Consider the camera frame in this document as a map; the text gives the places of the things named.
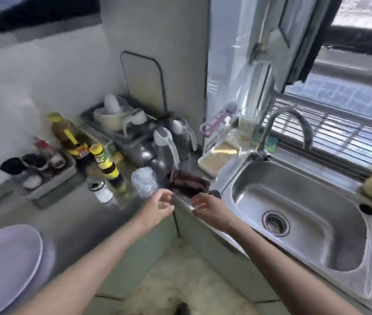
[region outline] cabinet door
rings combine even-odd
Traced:
[[[257,304],[256,308],[259,310],[260,315],[290,315],[281,301]]]
[[[175,209],[181,237],[251,302],[279,300],[252,261],[182,208]]]
[[[116,299],[128,297],[176,237],[176,224],[171,215],[125,252],[96,294]]]
[[[115,315],[121,305],[121,301],[95,296],[83,315]]]

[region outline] forearm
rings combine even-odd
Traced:
[[[59,275],[16,314],[82,314],[126,249],[142,235],[142,228],[135,220],[127,223]]]
[[[229,232],[293,315],[361,315],[241,220]]]

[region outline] plate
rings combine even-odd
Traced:
[[[24,291],[42,259],[40,233],[27,224],[0,229],[0,312]]]

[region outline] faucet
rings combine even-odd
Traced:
[[[253,155],[255,160],[268,160],[270,158],[270,154],[265,150],[266,141],[269,136],[270,131],[272,130],[273,123],[275,119],[280,114],[291,114],[293,115],[300,123],[303,129],[304,135],[304,143],[303,147],[306,150],[309,150],[313,145],[313,130],[309,124],[309,122],[301,115],[298,111],[291,107],[281,107],[275,110],[269,117],[265,130],[263,131],[262,138],[260,140],[260,144],[255,149]]]

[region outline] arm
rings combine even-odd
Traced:
[[[69,267],[15,315],[80,315],[126,249],[172,214],[172,192],[158,190],[139,214]]]
[[[234,215],[222,200],[207,194],[192,199],[196,217],[227,233],[248,254],[293,315],[361,315],[311,273]]]

